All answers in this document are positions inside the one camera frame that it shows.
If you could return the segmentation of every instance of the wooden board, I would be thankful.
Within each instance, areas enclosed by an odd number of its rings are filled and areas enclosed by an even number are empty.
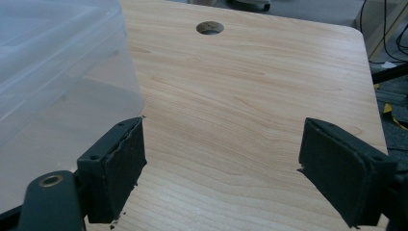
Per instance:
[[[358,31],[166,1],[122,8],[148,163],[115,231],[349,230],[297,158],[307,116],[386,152]],[[224,31],[201,35],[203,21]]]

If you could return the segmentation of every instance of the black cable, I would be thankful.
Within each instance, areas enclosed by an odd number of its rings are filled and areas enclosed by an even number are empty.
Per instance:
[[[367,0],[364,0],[364,3],[363,3],[363,5],[362,5],[361,11],[360,11],[360,32],[361,32],[362,34],[363,34],[363,11],[364,11],[364,7],[366,6],[366,3],[367,3]],[[403,34],[405,33],[405,31],[406,31],[407,29],[408,29],[408,24],[407,24],[407,26],[405,27],[404,31],[398,36],[398,39],[396,40],[398,50],[401,51],[403,54],[406,54],[406,55],[408,55],[408,53],[402,51],[402,48],[408,49],[408,46],[400,45],[400,40],[401,40]],[[401,59],[397,59],[397,58],[393,57],[393,56],[388,52],[387,45],[386,45],[386,42],[385,42],[386,31],[387,31],[387,0],[384,0],[384,31],[383,31],[384,50],[385,50],[385,52],[387,53],[388,56],[390,56],[391,58],[395,59],[395,61],[392,61],[392,62],[390,62],[390,63],[407,63],[408,61],[404,61],[404,60],[401,60]],[[369,60],[369,62],[370,62],[371,64],[383,64],[383,63],[385,63],[385,62],[372,62],[372,61],[370,61],[370,60]]]
[[[396,38],[396,41],[395,41],[395,44],[396,44],[396,47],[398,48],[398,50],[400,52],[404,53],[405,55],[408,55],[408,53],[403,51],[402,49],[408,49],[408,46],[401,45],[401,40],[402,40],[402,37],[404,36],[405,31],[407,29],[408,29],[408,24],[405,26],[404,30],[401,32],[401,34],[399,34],[399,36]]]
[[[366,6],[367,0],[364,0],[363,6],[361,7],[360,11],[360,32],[363,34],[363,10],[364,7]]]
[[[397,60],[397,62],[393,62],[393,63],[408,63],[408,61],[396,58],[394,56],[392,56],[390,54],[390,52],[388,52],[387,49],[387,42],[385,41],[385,37],[386,37],[386,31],[387,31],[387,0],[384,0],[384,31],[383,31],[383,45],[384,45],[384,51],[385,53],[387,53],[387,55],[389,57],[391,57],[392,59]]]

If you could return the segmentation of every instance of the light wood surface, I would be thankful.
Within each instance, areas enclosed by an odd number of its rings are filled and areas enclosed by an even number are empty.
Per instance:
[[[307,116],[386,151],[359,32],[166,1],[122,8],[148,164],[115,231],[348,230],[297,157]],[[203,21],[224,31],[201,35]]]

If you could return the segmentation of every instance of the circular hole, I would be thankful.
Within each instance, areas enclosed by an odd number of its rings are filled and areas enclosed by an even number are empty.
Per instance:
[[[219,22],[206,21],[198,24],[196,30],[203,35],[211,36],[221,33],[224,26]]]
[[[41,187],[51,187],[51,186],[55,186],[58,183],[63,181],[63,177],[61,175],[51,175],[51,176],[47,176],[44,179],[42,179],[39,182],[39,185]]]
[[[373,159],[374,161],[382,161],[382,160],[383,160],[381,157],[372,157],[372,159]]]

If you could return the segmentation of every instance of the translucent plastic bin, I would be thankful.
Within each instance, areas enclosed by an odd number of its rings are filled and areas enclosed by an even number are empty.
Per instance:
[[[0,213],[142,108],[116,0],[0,1]]]

